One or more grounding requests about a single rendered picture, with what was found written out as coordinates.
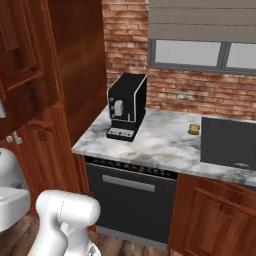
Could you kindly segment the grey framed window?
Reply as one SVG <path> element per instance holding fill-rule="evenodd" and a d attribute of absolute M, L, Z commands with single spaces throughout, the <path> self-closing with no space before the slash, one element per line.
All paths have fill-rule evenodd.
<path fill-rule="evenodd" d="M 256 76 L 256 43 L 150 39 L 148 65 L 170 70 Z"/>

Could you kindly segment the black coffee machine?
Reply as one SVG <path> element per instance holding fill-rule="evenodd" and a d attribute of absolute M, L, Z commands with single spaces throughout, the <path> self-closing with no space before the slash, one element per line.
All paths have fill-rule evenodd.
<path fill-rule="evenodd" d="M 108 89 L 111 126 L 106 137 L 132 142 L 146 114 L 147 75 L 123 73 Z"/>

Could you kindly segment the dark grey sink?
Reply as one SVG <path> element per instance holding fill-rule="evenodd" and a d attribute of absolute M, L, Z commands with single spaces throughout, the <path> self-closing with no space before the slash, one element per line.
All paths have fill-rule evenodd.
<path fill-rule="evenodd" d="M 256 171 L 256 124 L 203 117 L 201 161 Z"/>

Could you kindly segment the black dishwasher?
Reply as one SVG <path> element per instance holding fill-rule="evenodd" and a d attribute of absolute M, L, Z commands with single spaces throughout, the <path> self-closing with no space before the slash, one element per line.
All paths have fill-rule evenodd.
<path fill-rule="evenodd" d="M 97 231 L 165 250 L 176 194 L 176 172 L 87 156 L 89 187 L 101 205 Z M 148 192 L 105 183 L 102 175 L 155 185 Z"/>

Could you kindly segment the wooden cabinet side panel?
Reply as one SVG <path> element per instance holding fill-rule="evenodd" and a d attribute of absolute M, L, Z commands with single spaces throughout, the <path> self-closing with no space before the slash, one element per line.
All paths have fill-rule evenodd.
<path fill-rule="evenodd" d="M 106 106 L 101 0 L 47 0 L 71 140 Z"/>

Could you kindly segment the grey window blind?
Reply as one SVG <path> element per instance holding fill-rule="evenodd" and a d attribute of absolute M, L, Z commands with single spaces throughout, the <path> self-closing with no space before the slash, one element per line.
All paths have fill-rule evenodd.
<path fill-rule="evenodd" d="M 256 43 L 256 0 L 149 0 L 149 37 Z"/>

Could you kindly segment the small brass round object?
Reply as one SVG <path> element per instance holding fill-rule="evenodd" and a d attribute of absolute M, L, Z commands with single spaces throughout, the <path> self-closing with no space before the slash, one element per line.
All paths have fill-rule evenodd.
<path fill-rule="evenodd" d="M 191 135 L 198 135 L 200 133 L 201 127 L 198 124 L 190 124 L 188 133 Z"/>

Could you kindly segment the tall wooden cabinet door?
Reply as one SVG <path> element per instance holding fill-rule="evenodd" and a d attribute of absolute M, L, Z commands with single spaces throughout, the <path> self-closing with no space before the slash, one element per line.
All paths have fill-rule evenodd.
<path fill-rule="evenodd" d="M 42 0 L 0 0 L 0 140 L 58 99 Z"/>

